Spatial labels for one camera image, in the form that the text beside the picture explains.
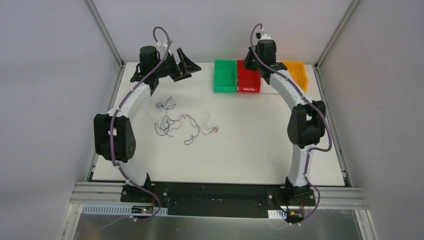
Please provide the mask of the yellow plastic bin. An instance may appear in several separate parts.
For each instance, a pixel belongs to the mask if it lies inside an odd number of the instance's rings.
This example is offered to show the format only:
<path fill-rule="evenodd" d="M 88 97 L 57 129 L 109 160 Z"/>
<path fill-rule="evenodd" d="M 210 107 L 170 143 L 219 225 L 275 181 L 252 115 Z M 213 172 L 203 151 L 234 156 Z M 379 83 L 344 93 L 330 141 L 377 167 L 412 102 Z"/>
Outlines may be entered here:
<path fill-rule="evenodd" d="M 305 65 L 301 61 L 283 61 L 282 62 L 297 85 L 306 93 L 308 88 L 308 77 L 306 74 Z"/>

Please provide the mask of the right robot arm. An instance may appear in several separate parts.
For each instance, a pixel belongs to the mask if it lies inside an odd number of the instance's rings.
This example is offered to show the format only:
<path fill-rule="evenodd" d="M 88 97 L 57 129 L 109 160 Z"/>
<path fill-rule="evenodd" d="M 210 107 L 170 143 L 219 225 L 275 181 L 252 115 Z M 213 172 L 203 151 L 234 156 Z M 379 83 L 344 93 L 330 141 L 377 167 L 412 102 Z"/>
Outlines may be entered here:
<path fill-rule="evenodd" d="M 306 95 L 292 79 L 288 68 L 276 61 L 277 46 L 272 39 L 260 39 L 251 45 L 243 66 L 259 71 L 260 77 L 274 88 L 291 110 L 287 135 L 293 145 L 289 174 L 285 179 L 283 197 L 296 205 L 309 194 L 309 163 L 312 151 L 326 133 L 326 105 Z"/>

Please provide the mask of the green plastic bin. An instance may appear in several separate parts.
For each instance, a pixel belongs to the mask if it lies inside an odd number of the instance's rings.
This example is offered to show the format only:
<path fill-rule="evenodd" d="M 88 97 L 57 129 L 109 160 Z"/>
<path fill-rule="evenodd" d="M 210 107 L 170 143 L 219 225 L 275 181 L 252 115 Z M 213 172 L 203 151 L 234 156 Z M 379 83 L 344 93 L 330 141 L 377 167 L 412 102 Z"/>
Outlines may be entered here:
<path fill-rule="evenodd" d="M 214 61 L 213 91 L 234 93 L 237 91 L 237 62 L 234 59 Z"/>

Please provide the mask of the aluminium front frame rail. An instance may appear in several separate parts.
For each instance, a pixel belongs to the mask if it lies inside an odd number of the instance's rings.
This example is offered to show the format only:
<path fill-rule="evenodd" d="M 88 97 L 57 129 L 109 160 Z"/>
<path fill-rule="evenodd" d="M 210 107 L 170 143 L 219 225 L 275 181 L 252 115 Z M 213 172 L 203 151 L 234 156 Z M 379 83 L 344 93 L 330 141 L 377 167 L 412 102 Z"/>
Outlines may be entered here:
<path fill-rule="evenodd" d="M 71 203 L 122 204 L 123 182 L 77 182 Z M 355 187 L 319 186 L 319 209 L 368 210 L 364 191 Z"/>

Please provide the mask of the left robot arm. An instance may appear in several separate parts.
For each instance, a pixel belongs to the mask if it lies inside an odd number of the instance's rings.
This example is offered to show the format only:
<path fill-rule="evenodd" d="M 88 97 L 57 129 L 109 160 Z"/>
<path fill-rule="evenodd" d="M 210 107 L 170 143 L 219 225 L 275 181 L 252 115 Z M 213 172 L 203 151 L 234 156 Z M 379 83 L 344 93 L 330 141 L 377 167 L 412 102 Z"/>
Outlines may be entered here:
<path fill-rule="evenodd" d="M 118 168 L 134 197 L 143 203 L 152 198 L 153 189 L 147 183 L 150 179 L 148 173 L 137 166 L 137 143 L 132 120 L 143 103 L 153 95 L 161 78 L 170 77 L 178 82 L 201 71 L 201 67 L 191 61 L 181 48 L 176 52 L 180 62 L 169 51 L 161 56 L 155 46 L 141 47 L 139 63 L 127 93 L 118 105 L 107 113 L 98 113 L 93 119 L 95 152 Z"/>

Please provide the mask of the red plastic bin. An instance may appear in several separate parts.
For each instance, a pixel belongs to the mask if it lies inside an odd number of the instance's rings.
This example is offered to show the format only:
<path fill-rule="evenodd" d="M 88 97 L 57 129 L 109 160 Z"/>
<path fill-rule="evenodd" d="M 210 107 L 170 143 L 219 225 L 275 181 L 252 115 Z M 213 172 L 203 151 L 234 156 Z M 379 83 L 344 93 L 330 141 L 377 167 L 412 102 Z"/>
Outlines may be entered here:
<path fill-rule="evenodd" d="M 236 61 L 237 86 L 240 93 L 259 93 L 261 90 L 261 77 L 258 71 L 248 70 L 243 66 L 242 60 Z"/>

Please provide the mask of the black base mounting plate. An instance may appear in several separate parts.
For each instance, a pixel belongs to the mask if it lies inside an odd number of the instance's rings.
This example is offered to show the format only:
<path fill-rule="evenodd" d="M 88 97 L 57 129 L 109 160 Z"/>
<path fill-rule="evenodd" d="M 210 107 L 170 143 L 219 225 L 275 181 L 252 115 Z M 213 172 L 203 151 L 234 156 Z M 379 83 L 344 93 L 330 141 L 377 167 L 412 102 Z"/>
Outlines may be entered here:
<path fill-rule="evenodd" d="M 281 208 L 296 210 L 316 205 L 313 190 L 289 197 L 284 185 L 149 182 L 147 191 L 125 184 L 120 201 L 161 207 L 168 216 L 265 219 Z"/>

